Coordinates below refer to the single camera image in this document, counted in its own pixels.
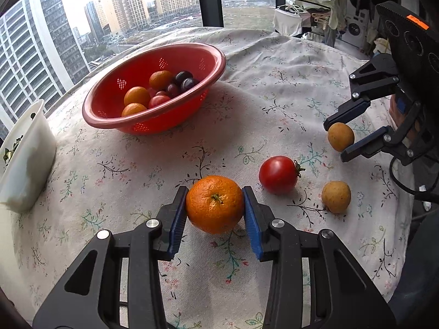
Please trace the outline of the brown longan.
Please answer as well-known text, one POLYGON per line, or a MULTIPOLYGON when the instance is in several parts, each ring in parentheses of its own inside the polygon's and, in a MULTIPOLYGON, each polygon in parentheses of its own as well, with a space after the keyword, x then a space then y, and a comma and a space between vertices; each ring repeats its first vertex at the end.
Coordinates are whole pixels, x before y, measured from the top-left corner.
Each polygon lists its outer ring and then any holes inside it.
POLYGON ((327 139, 334 150, 343 152, 354 144, 355 136, 350 126, 344 123, 334 123, 327 132, 327 139))
POLYGON ((350 201, 350 187, 344 181, 330 181, 322 189, 322 203, 333 214, 346 212, 350 201))

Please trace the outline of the red tomato with stem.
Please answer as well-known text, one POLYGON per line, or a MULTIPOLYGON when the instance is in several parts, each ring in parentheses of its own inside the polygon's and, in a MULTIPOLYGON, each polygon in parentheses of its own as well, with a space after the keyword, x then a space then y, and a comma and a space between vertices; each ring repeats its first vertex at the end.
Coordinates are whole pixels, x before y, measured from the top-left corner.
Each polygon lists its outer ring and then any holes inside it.
POLYGON ((259 181, 262 187, 275 195, 291 192, 301 177, 303 168, 296 160, 286 156, 267 159, 260 167, 259 181))

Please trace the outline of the large orange mandarin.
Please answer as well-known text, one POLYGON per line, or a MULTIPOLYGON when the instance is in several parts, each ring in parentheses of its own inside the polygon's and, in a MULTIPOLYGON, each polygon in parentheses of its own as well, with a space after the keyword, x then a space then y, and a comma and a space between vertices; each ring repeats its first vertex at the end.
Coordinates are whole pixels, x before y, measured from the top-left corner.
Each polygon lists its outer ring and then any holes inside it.
POLYGON ((186 196, 187 217, 211 235, 231 231, 245 210, 241 188, 231 179, 211 175, 198 180, 186 196))

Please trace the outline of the dark purple plum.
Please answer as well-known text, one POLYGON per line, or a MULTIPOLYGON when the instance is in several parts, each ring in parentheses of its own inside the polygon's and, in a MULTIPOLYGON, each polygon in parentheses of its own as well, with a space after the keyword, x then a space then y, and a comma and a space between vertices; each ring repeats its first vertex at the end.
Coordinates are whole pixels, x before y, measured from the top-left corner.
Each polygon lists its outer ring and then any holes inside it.
POLYGON ((181 84, 182 92, 189 91, 191 88, 195 87, 199 83, 198 80, 194 78, 187 78, 181 84))
POLYGON ((190 73, 187 70, 183 70, 177 73, 177 75, 175 75, 175 82, 176 84, 181 85, 186 79, 190 79, 192 77, 193 77, 192 73, 190 73))

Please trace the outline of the small red cherry tomato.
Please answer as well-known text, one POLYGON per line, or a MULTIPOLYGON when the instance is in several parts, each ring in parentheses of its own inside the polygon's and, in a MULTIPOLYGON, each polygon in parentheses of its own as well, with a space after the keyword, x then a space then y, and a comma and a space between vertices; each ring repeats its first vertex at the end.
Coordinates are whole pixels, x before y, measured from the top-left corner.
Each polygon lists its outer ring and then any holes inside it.
POLYGON ((166 91, 158 91, 155 96, 166 96, 166 97, 169 97, 169 94, 166 91))

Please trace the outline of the orange mandarin top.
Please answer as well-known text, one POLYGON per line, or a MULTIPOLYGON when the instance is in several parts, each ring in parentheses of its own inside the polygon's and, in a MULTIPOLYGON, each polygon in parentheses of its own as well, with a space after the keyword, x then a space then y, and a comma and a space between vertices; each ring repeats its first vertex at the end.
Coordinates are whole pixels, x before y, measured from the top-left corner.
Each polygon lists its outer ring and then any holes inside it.
POLYGON ((164 91, 174 80, 174 75, 169 70, 154 72, 149 79, 149 85, 156 91, 164 91))

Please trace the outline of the white washing machine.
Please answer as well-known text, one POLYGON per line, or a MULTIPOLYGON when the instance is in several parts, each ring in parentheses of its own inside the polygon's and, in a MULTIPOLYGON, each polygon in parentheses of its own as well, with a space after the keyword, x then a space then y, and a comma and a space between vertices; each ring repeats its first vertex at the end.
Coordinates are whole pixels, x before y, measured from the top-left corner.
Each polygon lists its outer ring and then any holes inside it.
POLYGON ((363 49, 367 36, 368 10, 357 10, 358 0, 347 0, 346 29, 342 41, 358 49, 363 49))

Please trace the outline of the floral white tablecloth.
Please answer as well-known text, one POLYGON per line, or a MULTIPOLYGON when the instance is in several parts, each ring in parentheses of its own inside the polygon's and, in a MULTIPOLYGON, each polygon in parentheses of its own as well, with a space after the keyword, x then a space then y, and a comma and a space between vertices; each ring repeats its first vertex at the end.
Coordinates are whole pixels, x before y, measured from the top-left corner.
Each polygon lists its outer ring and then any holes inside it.
POLYGON ((390 299, 406 257, 412 200, 392 183, 389 155, 343 163, 323 128, 350 96, 348 77, 364 58, 276 33, 207 27, 169 32, 140 48, 174 42, 214 45, 227 59, 201 109, 180 126, 141 137, 86 124, 87 93, 127 53, 99 67, 50 109, 57 155, 48 182, 31 211, 1 212, 1 289, 20 314, 33 319, 99 230, 134 229, 169 203, 178 186, 208 175, 251 186, 259 202, 297 229, 332 229, 390 299), (259 181, 261 165, 275 156, 305 168, 283 195, 259 181), (341 214, 322 203, 322 189, 334 180, 351 191, 341 214))

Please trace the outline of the white plastic bowl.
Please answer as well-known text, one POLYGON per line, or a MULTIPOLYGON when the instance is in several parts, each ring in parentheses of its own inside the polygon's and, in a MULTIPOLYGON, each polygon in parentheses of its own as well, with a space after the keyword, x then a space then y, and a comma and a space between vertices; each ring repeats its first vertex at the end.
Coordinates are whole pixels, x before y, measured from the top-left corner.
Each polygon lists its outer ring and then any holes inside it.
POLYGON ((1 209, 29 211, 40 196, 52 168, 56 139, 44 115, 44 101, 34 102, 20 116, 1 145, 1 209), (3 155, 23 135, 8 166, 3 155))

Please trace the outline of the green leafy vegetables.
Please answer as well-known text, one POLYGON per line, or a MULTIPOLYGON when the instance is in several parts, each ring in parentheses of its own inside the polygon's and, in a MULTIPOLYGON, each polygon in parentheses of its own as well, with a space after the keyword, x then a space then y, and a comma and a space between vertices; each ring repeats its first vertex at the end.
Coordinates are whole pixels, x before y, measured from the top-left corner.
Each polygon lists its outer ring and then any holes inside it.
POLYGON ((18 137, 10 149, 8 147, 5 148, 4 155, 3 155, 3 160, 4 160, 5 166, 8 166, 8 164, 12 160, 12 157, 13 157, 15 151, 18 149, 19 144, 22 141, 22 138, 23 138, 23 135, 21 137, 18 137))

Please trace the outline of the red plastic colander basket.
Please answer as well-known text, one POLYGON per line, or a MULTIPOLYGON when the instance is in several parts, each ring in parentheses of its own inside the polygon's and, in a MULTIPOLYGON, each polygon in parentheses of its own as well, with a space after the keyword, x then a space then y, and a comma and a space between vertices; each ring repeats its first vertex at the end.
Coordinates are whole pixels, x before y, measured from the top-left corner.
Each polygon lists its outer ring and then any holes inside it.
POLYGON ((204 43, 146 50, 95 84, 84 100, 83 118, 96 129, 165 132, 197 113, 225 69, 225 54, 204 43))

